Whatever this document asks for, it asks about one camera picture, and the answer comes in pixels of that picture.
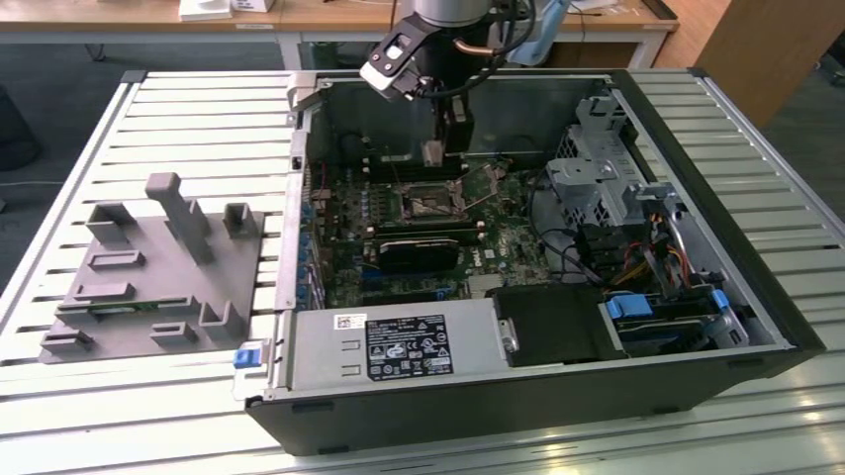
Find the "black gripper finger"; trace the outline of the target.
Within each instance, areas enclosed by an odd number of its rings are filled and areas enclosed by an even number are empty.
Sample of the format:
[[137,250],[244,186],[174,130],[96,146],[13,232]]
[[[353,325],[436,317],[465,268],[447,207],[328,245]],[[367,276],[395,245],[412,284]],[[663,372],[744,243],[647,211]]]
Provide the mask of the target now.
[[444,153],[468,150],[473,133],[473,116],[468,97],[452,96],[432,101],[433,139],[441,144]]

